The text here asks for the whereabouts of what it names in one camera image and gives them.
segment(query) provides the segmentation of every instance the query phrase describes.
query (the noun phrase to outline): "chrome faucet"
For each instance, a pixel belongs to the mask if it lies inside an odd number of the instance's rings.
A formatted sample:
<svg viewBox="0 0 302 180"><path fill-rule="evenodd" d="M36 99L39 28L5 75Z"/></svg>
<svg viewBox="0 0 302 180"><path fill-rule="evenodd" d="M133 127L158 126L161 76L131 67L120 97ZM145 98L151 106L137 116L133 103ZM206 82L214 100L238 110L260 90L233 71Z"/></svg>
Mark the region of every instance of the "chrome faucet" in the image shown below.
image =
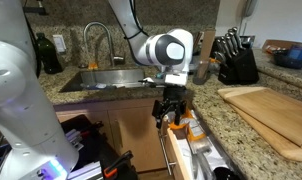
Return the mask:
<svg viewBox="0 0 302 180"><path fill-rule="evenodd" d="M104 24L102 24L100 22L90 22L84 28L84 31L83 31L83 40L84 40L84 45L85 45L85 48L86 48L86 51L87 51L86 53L89 52L88 41L87 41L87 38L88 38L87 34L88 34L88 31L89 31L90 27L93 26L93 25L101 26L105 30L105 32L107 33L107 35L108 35L108 44L109 44L109 50L110 50L109 56L110 56L110 64L111 64L111 66L114 67L115 60L124 61L123 57L116 57L116 56L114 56L113 42L112 42L112 38L111 38L111 33L110 33L109 29Z"/></svg>

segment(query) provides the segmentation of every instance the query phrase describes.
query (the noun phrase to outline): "kitchen sink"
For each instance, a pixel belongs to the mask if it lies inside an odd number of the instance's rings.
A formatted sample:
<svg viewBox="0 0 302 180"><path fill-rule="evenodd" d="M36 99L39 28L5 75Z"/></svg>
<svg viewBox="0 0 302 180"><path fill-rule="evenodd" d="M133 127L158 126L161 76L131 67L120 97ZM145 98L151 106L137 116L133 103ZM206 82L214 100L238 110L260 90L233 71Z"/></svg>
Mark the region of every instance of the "kitchen sink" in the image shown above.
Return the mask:
<svg viewBox="0 0 302 180"><path fill-rule="evenodd" d="M139 82L143 79L142 69L82 71L77 73L60 92L145 87Z"/></svg>

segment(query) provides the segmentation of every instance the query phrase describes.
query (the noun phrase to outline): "wall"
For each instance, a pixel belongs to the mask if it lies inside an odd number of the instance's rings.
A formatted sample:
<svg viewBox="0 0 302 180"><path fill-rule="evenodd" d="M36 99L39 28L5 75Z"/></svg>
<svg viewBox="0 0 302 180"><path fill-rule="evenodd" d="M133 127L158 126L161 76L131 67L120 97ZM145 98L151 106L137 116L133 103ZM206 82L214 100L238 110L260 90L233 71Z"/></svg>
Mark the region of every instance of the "wall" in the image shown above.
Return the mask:
<svg viewBox="0 0 302 180"><path fill-rule="evenodd" d="M139 21L150 35L165 33L173 28L184 28L193 34L205 27L215 27L219 0L137 0ZM89 31L89 54L84 53L82 31L91 21L105 24L111 31L116 55L131 59L129 46L107 0L46 0L49 16L28 14L34 32L44 32L52 40L53 34L62 34L67 46L59 58L64 66L78 65L88 59L98 60L99 66L108 66L107 38L100 27ZM37 6L29 0L27 6Z"/></svg>
<svg viewBox="0 0 302 180"><path fill-rule="evenodd" d="M232 26L240 26L245 1L221 0L217 34L225 33ZM258 0L252 16L242 23L244 29L244 35L256 36L254 47L257 48L261 48L266 39L302 42L302 0Z"/></svg>

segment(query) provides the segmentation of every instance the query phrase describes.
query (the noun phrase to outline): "bowl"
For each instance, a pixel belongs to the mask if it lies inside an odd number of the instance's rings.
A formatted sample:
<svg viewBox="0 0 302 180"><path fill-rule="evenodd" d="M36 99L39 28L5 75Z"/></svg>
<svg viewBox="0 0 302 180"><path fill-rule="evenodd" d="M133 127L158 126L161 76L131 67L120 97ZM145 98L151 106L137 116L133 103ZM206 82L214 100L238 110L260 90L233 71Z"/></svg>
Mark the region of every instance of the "bowl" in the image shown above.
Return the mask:
<svg viewBox="0 0 302 180"><path fill-rule="evenodd" d="M292 69L302 69L302 59L297 60L290 58L288 55L288 50L275 50L272 51L273 59L271 62L273 62L275 65L286 67L286 68L292 68Z"/></svg>

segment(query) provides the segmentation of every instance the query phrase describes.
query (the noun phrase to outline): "bottle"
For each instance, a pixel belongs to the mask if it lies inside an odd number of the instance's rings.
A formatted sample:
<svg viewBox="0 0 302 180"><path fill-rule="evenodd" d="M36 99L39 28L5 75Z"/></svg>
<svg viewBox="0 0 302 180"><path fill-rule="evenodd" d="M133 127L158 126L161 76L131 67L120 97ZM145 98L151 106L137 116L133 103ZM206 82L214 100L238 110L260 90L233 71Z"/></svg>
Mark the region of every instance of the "bottle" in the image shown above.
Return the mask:
<svg viewBox="0 0 302 180"><path fill-rule="evenodd" d="M44 72L47 74L62 72L62 67L58 61L56 50L52 42L45 38L44 33L37 33L37 37L39 56L44 66Z"/></svg>

